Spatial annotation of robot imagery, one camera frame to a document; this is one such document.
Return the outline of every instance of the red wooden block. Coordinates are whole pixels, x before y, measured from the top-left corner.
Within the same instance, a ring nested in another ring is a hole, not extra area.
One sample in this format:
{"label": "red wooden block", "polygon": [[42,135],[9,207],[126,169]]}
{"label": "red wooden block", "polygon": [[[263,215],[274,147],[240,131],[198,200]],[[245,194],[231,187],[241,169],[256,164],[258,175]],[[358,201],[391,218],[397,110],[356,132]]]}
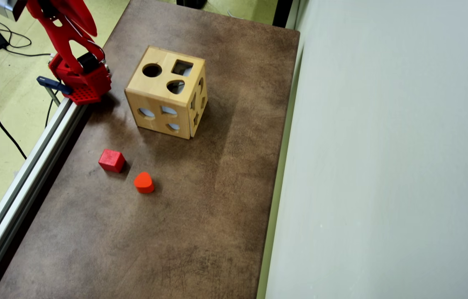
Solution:
{"label": "red wooden block", "polygon": [[147,172],[142,172],[135,178],[135,187],[140,193],[151,193],[155,190],[153,180]]}
{"label": "red wooden block", "polygon": [[105,149],[99,160],[101,168],[107,170],[108,172],[121,172],[124,163],[125,158],[122,153],[111,151],[110,149]]}

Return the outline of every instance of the brown table surface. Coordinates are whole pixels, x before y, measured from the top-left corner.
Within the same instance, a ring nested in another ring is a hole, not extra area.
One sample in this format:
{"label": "brown table surface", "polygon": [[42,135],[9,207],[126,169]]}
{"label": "brown table surface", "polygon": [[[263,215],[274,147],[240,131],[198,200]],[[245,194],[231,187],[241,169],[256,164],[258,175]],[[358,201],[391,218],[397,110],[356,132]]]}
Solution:
{"label": "brown table surface", "polygon": [[[256,296],[299,33],[132,0],[94,111],[0,281],[0,298]],[[195,138],[137,128],[124,87],[148,45],[206,60]],[[122,174],[98,165],[121,151]],[[156,189],[137,193],[149,172]]]}

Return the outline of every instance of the wooden shape sorter box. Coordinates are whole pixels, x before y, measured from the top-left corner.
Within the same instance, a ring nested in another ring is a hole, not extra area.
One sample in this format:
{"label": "wooden shape sorter box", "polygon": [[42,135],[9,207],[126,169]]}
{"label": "wooden shape sorter box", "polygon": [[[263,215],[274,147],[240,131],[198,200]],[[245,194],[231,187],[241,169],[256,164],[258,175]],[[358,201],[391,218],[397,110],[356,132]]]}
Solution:
{"label": "wooden shape sorter box", "polygon": [[137,126],[190,139],[208,101],[205,61],[149,46],[125,96]]}

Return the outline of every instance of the wooden block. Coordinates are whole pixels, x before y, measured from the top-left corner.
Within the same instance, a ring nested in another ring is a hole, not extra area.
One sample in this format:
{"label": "wooden block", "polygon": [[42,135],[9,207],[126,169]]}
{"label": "wooden block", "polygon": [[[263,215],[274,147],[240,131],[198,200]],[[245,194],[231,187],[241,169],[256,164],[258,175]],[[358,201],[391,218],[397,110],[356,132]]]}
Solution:
{"label": "wooden block", "polygon": [[120,173],[122,171],[122,167],[124,166],[125,158],[124,155],[122,155],[120,152],[105,149],[103,154],[101,154],[101,158],[98,163],[101,165],[101,168],[109,172]]}
{"label": "wooden block", "polygon": [[151,193],[155,190],[153,180],[147,172],[140,173],[134,181],[136,190],[140,193]]}
{"label": "wooden block", "polygon": [[194,137],[208,102],[205,61],[149,46],[125,96],[137,126]]}

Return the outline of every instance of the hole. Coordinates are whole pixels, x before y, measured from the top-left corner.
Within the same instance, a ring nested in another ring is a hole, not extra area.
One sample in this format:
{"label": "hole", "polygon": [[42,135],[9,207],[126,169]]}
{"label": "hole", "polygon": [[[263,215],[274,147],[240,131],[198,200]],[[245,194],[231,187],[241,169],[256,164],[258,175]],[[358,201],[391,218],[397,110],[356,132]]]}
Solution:
{"label": "hole", "polygon": [[199,80],[199,86],[201,87],[201,91],[200,91],[201,93],[202,93],[202,87],[203,87],[203,85],[204,85],[204,80],[203,80],[202,78],[200,78],[200,80]]}
{"label": "hole", "polygon": [[149,63],[141,70],[146,76],[151,78],[156,77],[162,73],[162,68],[156,63]]}
{"label": "hole", "polygon": [[172,93],[175,93],[176,95],[178,95],[179,93],[183,92],[184,81],[183,80],[171,81],[168,83],[166,87],[168,88],[168,91],[171,91]]}
{"label": "hole", "polygon": [[179,125],[176,123],[168,123],[166,127],[168,127],[168,129],[170,129],[172,132],[178,132],[180,129]]}
{"label": "hole", "polygon": [[151,112],[151,110],[149,109],[146,109],[146,108],[140,108],[138,109],[138,112],[140,113],[140,115],[142,117],[144,117],[145,119],[149,119],[149,120],[152,120],[155,118],[155,114],[153,112]]}
{"label": "hole", "polygon": [[179,74],[181,76],[190,76],[190,72],[192,71],[194,64],[191,62],[186,62],[182,60],[175,61],[175,66],[171,72],[173,74]]}
{"label": "hole", "polygon": [[197,125],[198,121],[199,121],[199,113],[196,113],[194,117],[194,127]]}
{"label": "hole", "polygon": [[88,51],[83,45],[81,45],[79,42],[76,42],[75,40],[69,40],[68,43],[70,44],[73,57],[80,57],[85,53],[85,50]]}
{"label": "hole", "polygon": [[160,108],[162,108],[162,114],[169,114],[170,117],[177,116],[177,111],[175,111],[173,108],[169,108],[166,106],[160,106]]}
{"label": "hole", "polygon": [[190,109],[195,110],[195,98],[197,97],[197,93],[194,93],[194,99],[190,103]]}

